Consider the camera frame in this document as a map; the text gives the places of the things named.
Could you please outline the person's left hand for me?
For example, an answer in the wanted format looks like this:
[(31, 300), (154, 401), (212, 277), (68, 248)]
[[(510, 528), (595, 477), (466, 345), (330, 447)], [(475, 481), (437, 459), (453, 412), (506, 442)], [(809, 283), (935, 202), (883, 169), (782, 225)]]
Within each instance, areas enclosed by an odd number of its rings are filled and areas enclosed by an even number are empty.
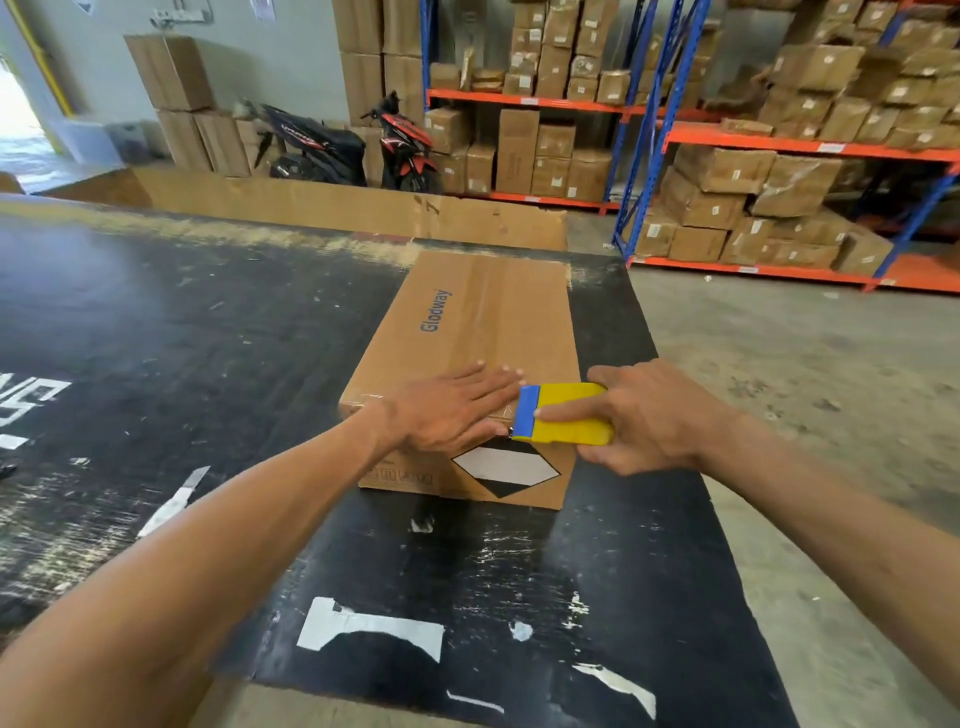
[[(486, 363), (486, 369), (514, 368)], [(358, 418), (376, 433), (381, 450), (409, 446), (420, 452), (460, 452), (473, 446), (462, 444), (461, 434), (481, 420), (501, 422), (498, 414), (519, 398), (524, 384), (515, 397), (507, 397), (507, 392), (469, 397), (469, 384), (443, 381), (449, 373), (404, 384), (363, 408)]]

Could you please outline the yellow and blue box cutter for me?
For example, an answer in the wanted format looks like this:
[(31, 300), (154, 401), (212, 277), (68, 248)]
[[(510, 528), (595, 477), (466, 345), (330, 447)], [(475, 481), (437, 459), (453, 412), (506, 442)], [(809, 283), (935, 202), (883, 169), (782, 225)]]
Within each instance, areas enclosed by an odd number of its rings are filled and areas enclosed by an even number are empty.
[(606, 389), (595, 383), (548, 383), (525, 385), (519, 390), (510, 438), (543, 444), (605, 446), (615, 437), (614, 427), (602, 418), (582, 418), (558, 422), (543, 421), (536, 415), (542, 407), (556, 406), (599, 396)]

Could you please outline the brown cardboard box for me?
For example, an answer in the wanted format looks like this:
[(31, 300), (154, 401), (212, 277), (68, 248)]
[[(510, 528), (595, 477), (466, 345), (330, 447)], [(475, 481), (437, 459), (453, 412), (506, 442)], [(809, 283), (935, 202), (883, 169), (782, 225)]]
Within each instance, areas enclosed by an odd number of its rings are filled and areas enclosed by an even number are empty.
[[(483, 360), (532, 385), (581, 381), (569, 302), (570, 266), (548, 260), (422, 252), (373, 334), (339, 401), (349, 417), (403, 383)], [(408, 445), (359, 487), (559, 511), (576, 452), (568, 443), (493, 438), (448, 452)]]

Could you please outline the person's right forearm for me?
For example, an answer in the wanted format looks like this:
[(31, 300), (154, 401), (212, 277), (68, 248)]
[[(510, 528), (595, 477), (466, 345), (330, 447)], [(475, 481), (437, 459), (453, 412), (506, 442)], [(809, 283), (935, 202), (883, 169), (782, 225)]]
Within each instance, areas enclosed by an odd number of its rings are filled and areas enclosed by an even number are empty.
[(733, 410), (690, 426), (702, 472), (796, 545), (960, 710), (960, 539)]

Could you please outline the person's left forearm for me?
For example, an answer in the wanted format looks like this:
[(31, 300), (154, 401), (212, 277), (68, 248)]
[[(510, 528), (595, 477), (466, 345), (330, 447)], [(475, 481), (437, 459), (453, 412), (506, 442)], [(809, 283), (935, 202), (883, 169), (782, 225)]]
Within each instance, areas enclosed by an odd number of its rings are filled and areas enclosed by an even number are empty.
[(366, 408), (101, 566), (0, 658), (0, 728), (162, 728), (342, 493), (409, 433), (399, 407)]

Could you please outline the row of upright shelf boxes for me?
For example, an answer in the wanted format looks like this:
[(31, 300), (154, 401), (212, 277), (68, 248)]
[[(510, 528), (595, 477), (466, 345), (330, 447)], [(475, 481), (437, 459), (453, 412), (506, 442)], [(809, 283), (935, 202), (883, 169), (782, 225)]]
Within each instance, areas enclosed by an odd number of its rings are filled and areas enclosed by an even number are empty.
[(489, 134), (471, 109), (441, 106), (426, 112), (423, 125), (448, 195), (604, 202), (612, 153), (579, 139), (571, 118), (504, 107)]

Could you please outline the red and black motor scooter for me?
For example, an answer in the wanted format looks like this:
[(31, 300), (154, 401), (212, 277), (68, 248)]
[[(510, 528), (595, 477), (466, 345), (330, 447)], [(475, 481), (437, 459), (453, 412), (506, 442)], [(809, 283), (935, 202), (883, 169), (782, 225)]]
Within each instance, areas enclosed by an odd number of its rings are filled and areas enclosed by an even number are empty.
[(401, 101), (398, 92), (392, 90), (361, 116), (381, 127), (381, 187), (440, 195), (445, 189), (432, 157), (431, 136), (401, 112)]

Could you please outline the narrow blue and orange rack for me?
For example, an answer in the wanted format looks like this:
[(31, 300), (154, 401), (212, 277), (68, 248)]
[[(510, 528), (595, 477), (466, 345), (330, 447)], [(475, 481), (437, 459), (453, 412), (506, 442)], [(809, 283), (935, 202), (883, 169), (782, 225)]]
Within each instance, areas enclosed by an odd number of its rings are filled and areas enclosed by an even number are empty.
[(660, 2), (635, 0), (623, 68), (602, 67), (602, 52), (617, 23), (619, 0), (535, 0), (514, 3), (510, 66), (505, 72), (431, 63), (425, 90), (427, 131), (441, 113), (466, 118), (460, 108), (433, 103), (498, 105), (526, 144), (507, 151), (480, 131), (470, 143), (455, 140), (438, 168), (447, 195), (533, 204), (548, 208), (619, 212), (630, 201), (616, 196), (615, 177), (630, 123), (647, 115), (655, 74), (666, 54), (666, 35), (653, 30)]

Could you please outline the heap of wrapped shelf boxes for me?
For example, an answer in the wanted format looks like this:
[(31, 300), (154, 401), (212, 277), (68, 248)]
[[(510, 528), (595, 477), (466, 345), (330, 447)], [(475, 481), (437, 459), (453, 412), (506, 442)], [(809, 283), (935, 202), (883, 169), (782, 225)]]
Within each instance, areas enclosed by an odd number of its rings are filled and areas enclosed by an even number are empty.
[(826, 206), (846, 160), (681, 143), (623, 245), (633, 261), (874, 277), (894, 244)]

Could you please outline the tall stack of brown cartons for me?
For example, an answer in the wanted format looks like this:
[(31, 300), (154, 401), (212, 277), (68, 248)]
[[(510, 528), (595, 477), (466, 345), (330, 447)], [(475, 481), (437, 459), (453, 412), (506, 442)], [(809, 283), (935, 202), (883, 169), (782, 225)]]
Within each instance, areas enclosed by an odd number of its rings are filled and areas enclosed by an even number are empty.
[(331, 0), (349, 128), (366, 143), (366, 181), (381, 186), (386, 131), (369, 112), (392, 93), (398, 113), (425, 123), (422, 0)]

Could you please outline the pile of small shelf boxes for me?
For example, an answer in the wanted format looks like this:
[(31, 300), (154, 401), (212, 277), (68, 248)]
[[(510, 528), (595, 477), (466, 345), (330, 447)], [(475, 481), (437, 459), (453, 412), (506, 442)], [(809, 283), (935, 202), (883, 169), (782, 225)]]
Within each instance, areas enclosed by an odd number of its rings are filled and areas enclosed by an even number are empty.
[(618, 65), (604, 60), (620, 0), (510, 0), (506, 69), (484, 68), (467, 47), (457, 63), (432, 62), (425, 99), (542, 105), (573, 111), (644, 110), (657, 89), (666, 104), (690, 41), (693, 8), (671, 35), (656, 30), (666, 0), (636, 0)]

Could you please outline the wide blue and orange rack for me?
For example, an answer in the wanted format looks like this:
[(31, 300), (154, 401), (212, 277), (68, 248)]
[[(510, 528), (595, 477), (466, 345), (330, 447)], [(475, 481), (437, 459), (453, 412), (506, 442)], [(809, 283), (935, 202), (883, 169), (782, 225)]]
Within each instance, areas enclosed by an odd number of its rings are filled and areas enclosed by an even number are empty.
[(660, 92), (661, 82), (670, 69), (677, 66), (675, 84), (667, 98), (666, 108), (660, 108), (659, 96), (643, 106), (638, 139), (634, 145), (626, 186), (620, 201), (612, 234), (612, 244), (627, 266), (640, 263), (636, 250), (641, 222), (651, 204), (656, 183), (662, 171), (666, 152), (674, 144), (692, 143), (729, 149), (775, 151), (801, 156), (827, 156), (853, 159), (876, 159), (884, 162), (924, 162), (942, 164), (942, 175), (933, 181), (920, 201), (906, 215), (896, 230), (893, 249), (881, 262), (873, 277), (847, 273), (800, 273), (788, 270), (776, 273), (771, 265), (735, 266), (720, 263), (668, 262), (665, 257), (652, 258), (659, 267), (688, 268), (697, 271), (717, 271), (756, 274), (773, 278), (794, 278), (821, 283), (863, 285), (864, 291), (879, 287), (960, 295), (960, 269), (951, 268), (944, 260), (923, 260), (918, 253), (909, 252), (913, 237), (921, 229), (935, 206), (948, 189), (960, 181), (960, 148), (956, 151), (932, 149), (928, 151), (895, 150), (883, 144), (800, 140), (789, 137), (761, 136), (724, 127), (725, 117), (716, 112), (717, 121), (707, 123), (699, 117), (679, 119), (681, 97), (686, 90), (694, 52), (700, 41), (713, 0), (637, 0), (630, 25), (627, 60), (631, 62), (629, 97), (636, 95), (640, 80), (640, 52), (646, 51), (653, 37), (654, 20), (661, 4), (671, 2), (664, 40), (654, 68), (654, 93)]

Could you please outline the heap of taped shelf boxes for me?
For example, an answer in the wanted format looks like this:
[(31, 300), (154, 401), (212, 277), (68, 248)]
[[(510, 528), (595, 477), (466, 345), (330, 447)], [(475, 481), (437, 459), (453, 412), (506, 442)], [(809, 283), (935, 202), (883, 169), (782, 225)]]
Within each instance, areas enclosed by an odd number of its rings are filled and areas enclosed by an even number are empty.
[(774, 138), (960, 153), (960, 0), (724, 0), (747, 39), (778, 17), (763, 67), (742, 65), (703, 107)]

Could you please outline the stack of cardboard boxes by wall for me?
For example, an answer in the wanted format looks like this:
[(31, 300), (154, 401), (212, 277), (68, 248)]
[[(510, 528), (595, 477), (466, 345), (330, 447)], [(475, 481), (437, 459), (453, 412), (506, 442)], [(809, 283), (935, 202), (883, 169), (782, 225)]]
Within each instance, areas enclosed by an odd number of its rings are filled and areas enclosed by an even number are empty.
[(195, 38), (169, 33), (124, 35), (177, 168), (228, 178), (253, 175), (237, 117), (216, 103)]

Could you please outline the yellow door frame post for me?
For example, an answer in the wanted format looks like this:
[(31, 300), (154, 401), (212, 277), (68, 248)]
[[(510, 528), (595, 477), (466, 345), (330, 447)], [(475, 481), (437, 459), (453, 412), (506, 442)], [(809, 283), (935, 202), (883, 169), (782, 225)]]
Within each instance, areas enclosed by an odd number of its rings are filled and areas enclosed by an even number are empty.
[(66, 92), (60, 84), (56, 73), (50, 63), (50, 55), (42, 47), (33, 32), (26, 16), (19, 6), (19, 0), (3, 0), (6, 10), (10, 15), (11, 22), (16, 27), (17, 32), (26, 45), (30, 54), (31, 62), (36, 68), (37, 73), (43, 79), (43, 83), (49, 95), (54, 100), (58, 112), (64, 118), (72, 119), (75, 117), (75, 109), (70, 102)]

